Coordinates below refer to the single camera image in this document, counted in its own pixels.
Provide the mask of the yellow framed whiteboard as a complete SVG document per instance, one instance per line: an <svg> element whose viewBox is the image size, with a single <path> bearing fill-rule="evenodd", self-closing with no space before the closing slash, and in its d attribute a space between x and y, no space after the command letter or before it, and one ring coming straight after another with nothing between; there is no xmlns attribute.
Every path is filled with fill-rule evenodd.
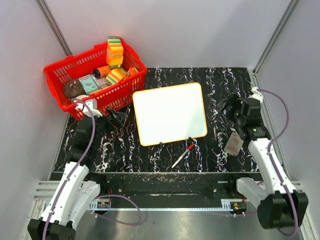
<svg viewBox="0 0 320 240"><path fill-rule="evenodd" d="M201 138L208 133L198 82L136 91L132 99L139 142L144 147Z"/></svg>

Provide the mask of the red capped whiteboard marker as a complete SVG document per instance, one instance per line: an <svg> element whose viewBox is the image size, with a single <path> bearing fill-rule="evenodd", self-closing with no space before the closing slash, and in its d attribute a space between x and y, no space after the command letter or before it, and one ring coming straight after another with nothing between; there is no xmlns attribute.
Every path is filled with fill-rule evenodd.
<svg viewBox="0 0 320 240"><path fill-rule="evenodd" d="M174 164L171 166L173 169L189 152L190 150L195 146L194 143L190 144L186 150L182 153L182 155L174 162Z"/></svg>

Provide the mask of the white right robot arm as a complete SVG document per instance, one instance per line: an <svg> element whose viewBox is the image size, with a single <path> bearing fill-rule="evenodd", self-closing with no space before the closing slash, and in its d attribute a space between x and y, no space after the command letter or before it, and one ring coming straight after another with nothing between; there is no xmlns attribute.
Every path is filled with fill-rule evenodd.
<svg viewBox="0 0 320 240"><path fill-rule="evenodd" d="M264 183L261 188L252 178L241 177L228 184L227 192L233 198L246 197L256 208L264 229L293 227L297 231L309 199L304 192L296 190L277 158L274 139L262 119L262 102L262 94L255 92L248 98L232 94L217 105L218 111L226 112L239 138L248 145Z"/></svg>

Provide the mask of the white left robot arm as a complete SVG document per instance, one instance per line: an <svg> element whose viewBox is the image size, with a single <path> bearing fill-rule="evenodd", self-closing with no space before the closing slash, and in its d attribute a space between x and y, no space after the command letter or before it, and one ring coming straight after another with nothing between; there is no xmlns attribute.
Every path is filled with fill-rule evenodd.
<svg viewBox="0 0 320 240"><path fill-rule="evenodd" d="M86 116L77 121L61 180L43 213L32 218L27 231L32 240L73 240L77 226L95 197L107 195L106 177L91 172L104 134L123 128L124 112L107 110L108 116Z"/></svg>

